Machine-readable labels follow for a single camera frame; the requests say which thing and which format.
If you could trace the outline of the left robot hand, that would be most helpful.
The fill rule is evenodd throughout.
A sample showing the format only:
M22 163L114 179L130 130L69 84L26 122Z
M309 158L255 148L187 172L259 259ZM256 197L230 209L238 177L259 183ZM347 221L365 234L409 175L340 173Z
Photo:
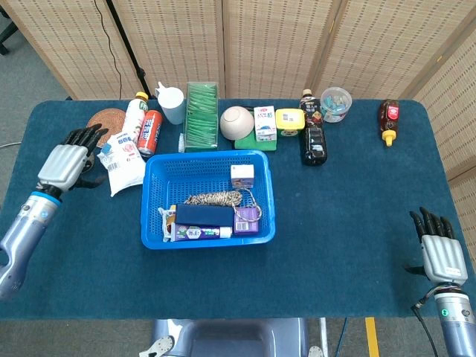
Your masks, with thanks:
M58 199L74 188L93 189L104 183L105 176L99 176L94 181L82 178L98 141L109 131L101 126L99 123L75 129L56 145L38 173L36 189Z

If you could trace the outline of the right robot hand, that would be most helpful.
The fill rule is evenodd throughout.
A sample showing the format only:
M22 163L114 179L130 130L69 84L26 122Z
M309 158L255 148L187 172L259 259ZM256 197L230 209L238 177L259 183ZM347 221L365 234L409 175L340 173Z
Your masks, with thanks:
M462 286L468 280L463 249L454 235L450 221L429 212L424 207L420 213L409 214L414 222L422 252L423 265L405 265L404 270L421 275L434 285Z

